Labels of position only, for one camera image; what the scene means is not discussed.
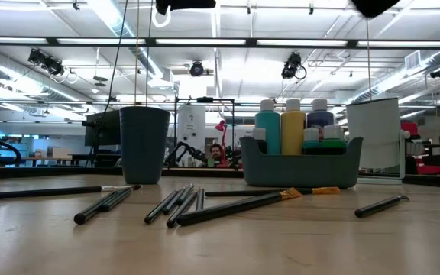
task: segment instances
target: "paint bottle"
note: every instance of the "paint bottle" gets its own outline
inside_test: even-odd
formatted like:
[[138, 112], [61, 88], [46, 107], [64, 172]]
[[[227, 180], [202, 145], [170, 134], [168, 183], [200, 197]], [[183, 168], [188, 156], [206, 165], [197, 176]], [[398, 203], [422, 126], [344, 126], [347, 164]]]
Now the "paint bottle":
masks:
[[303, 154], [320, 154], [322, 142], [319, 140], [319, 130], [317, 128], [307, 128], [303, 130]]
[[267, 154], [266, 129], [254, 128], [252, 130], [252, 137], [257, 141], [259, 151], [263, 154]]
[[281, 154], [302, 154], [305, 120], [305, 113], [299, 110], [299, 100], [286, 101], [286, 112], [281, 114]]
[[315, 99], [312, 102], [313, 112], [306, 116], [306, 127], [317, 128], [320, 140], [323, 139], [323, 128], [334, 124], [334, 114], [327, 112], [327, 99]]
[[327, 125], [324, 127], [324, 140], [322, 141], [323, 154], [345, 154], [348, 144], [344, 141], [344, 132], [341, 126]]
[[281, 154], [280, 114], [274, 111], [274, 101], [260, 102], [260, 112], [255, 116], [256, 128], [266, 129], [267, 154]]

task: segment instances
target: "paintbrush bristles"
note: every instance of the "paintbrush bristles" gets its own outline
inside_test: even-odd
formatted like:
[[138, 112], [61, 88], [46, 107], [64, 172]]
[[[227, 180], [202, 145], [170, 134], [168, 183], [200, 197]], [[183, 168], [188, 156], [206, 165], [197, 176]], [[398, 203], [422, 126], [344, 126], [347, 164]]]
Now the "paintbrush bristles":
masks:
[[298, 190], [294, 189], [293, 187], [280, 192], [280, 194], [281, 194], [281, 200], [295, 199], [302, 196], [302, 193], [298, 192]]
[[314, 188], [313, 195], [329, 195], [329, 194], [339, 194], [341, 190], [338, 187], [323, 187]]

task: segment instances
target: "blue bottle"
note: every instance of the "blue bottle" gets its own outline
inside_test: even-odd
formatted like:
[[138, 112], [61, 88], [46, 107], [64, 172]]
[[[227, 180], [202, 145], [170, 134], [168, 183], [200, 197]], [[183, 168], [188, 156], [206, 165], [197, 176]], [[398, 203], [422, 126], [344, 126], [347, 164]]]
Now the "blue bottle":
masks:
[[315, 99], [312, 102], [312, 108], [313, 112], [306, 116], [306, 127], [318, 128], [320, 139], [322, 139], [324, 127], [335, 123], [334, 114], [327, 112], [327, 99]]
[[274, 111], [274, 101], [260, 102], [260, 112], [255, 117], [256, 128], [266, 129], [267, 154], [281, 154], [280, 114]]

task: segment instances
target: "red lamp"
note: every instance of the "red lamp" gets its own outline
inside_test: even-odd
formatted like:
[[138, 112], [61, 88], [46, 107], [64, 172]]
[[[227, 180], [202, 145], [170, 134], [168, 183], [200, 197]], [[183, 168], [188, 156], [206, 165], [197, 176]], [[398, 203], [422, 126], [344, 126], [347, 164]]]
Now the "red lamp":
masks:
[[227, 134], [227, 125], [225, 123], [225, 120], [220, 121], [218, 125], [215, 126], [215, 129], [222, 131], [222, 160], [221, 164], [225, 163], [225, 134]]

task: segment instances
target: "table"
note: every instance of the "table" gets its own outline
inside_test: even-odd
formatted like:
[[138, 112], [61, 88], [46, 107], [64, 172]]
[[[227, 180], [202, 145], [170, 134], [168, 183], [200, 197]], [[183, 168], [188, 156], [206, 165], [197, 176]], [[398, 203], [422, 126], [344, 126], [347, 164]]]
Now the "table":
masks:
[[[0, 201], [0, 274], [440, 275], [440, 188], [358, 185], [303, 196], [184, 228], [144, 216], [187, 183], [207, 191], [252, 189], [243, 179], [163, 177], [111, 212], [73, 216], [104, 194]], [[123, 184], [121, 176], [0, 180], [0, 191]], [[357, 207], [398, 193], [402, 203], [366, 219]], [[238, 198], [207, 198], [205, 206]]]
[[21, 160], [31, 160], [31, 166], [36, 167], [37, 161], [41, 161], [42, 164], [44, 164], [45, 160], [56, 160], [57, 165], [66, 165], [67, 161], [70, 162], [70, 165], [79, 165], [78, 160], [71, 160], [71, 159], [62, 159], [62, 158], [54, 158], [54, 157], [22, 157]]

